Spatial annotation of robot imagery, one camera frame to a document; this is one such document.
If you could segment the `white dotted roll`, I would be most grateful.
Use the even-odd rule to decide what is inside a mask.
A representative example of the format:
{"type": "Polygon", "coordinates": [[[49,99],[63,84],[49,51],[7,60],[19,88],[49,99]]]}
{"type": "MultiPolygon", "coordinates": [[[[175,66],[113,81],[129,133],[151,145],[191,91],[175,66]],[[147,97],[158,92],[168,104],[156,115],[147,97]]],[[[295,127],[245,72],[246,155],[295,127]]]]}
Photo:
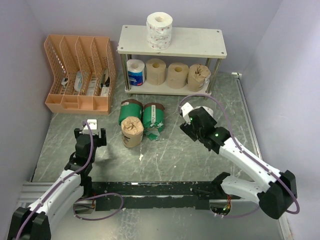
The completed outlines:
{"type": "Polygon", "coordinates": [[[146,39],[154,50],[165,50],[171,44],[173,18],[165,12],[151,13],[146,19],[146,39]]]}
{"type": "Polygon", "coordinates": [[[202,108],[204,108],[206,110],[206,112],[213,118],[214,117],[214,111],[206,106],[202,106],[202,108]]]}

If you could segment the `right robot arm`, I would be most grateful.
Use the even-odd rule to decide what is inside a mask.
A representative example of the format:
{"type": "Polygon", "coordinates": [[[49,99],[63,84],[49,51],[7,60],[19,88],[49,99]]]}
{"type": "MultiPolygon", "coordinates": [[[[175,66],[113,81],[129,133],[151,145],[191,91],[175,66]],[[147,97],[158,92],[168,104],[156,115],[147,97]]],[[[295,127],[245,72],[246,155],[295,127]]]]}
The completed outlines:
{"type": "Polygon", "coordinates": [[[220,174],[212,186],[218,199],[234,195],[258,204],[270,218],[279,219],[297,200],[295,175],[270,166],[245,148],[229,130],[217,127],[213,111],[205,106],[192,107],[185,103],[180,108],[185,120],[180,129],[193,141],[199,141],[209,151],[235,163],[251,177],[251,181],[238,179],[228,173],[220,174]]]}

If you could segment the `plastic white blue roll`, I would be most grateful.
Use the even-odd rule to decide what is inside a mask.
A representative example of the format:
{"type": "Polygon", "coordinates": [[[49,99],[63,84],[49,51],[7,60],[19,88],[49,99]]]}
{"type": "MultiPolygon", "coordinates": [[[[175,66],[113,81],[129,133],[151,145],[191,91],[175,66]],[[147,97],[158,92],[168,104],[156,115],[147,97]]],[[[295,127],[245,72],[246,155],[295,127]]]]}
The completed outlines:
{"type": "Polygon", "coordinates": [[[139,59],[129,59],[126,65],[130,85],[141,86],[145,81],[145,63],[139,59]]]}

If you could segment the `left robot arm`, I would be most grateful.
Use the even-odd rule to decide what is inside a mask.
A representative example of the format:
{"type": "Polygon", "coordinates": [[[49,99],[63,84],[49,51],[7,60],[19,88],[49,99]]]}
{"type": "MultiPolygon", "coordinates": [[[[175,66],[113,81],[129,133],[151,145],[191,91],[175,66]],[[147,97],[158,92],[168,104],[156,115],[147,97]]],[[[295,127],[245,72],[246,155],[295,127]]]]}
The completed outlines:
{"type": "Polygon", "coordinates": [[[94,192],[89,176],[96,150],[106,146],[105,128],[76,128],[73,152],[57,181],[28,207],[18,207],[12,215],[9,240],[49,240],[57,223],[78,199],[89,199],[94,192]]]}

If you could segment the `bare tan paper roll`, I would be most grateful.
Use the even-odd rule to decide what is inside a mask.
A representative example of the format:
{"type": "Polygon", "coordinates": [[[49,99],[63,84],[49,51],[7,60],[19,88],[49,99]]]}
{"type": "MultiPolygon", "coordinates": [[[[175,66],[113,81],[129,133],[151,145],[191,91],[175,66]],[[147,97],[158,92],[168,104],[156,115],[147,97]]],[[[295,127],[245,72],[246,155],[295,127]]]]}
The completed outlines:
{"type": "Polygon", "coordinates": [[[146,80],[154,86],[162,85],[166,80],[166,63],[158,58],[146,62],[146,80]]]}

